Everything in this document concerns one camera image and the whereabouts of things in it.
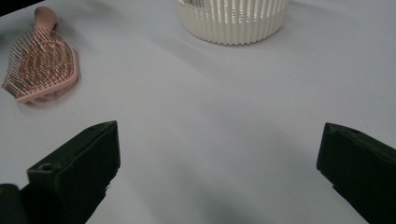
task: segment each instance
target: hairbrush bristle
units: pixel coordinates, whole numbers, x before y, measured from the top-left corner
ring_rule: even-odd
[[[75,75],[73,50],[54,31],[31,29],[14,43],[2,88],[16,99],[49,94]]]

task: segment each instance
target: ribbed container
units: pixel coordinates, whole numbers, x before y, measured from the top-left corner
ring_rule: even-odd
[[[203,40],[244,45],[276,32],[289,0],[177,0],[184,28]]]

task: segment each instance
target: screw hole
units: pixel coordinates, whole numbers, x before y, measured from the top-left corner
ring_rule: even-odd
[[[40,170],[51,171],[52,170],[52,165],[50,163],[42,164],[40,166]]]
[[[361,133],[358,130],[351,130],[352,133]]]

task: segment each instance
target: hairbrush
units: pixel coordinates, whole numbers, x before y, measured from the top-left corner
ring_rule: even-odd
[[[19,103],[62,90],[78,79],[76,53],[54,31],[55,12],[35,9],[35,26],[13,44],[2,88]]]

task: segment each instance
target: white surface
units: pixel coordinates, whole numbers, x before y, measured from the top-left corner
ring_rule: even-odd
[[[88,223],[358,224],[316,169],[325,122],[396,147],[396,1],[291,1],[254,45],[206,43],[176,0],[47,0],[0,18],[0,77],[37,6],[78,51],[78,84],[18,105],[0,90],[0,183],[117,120],[121,168]]]

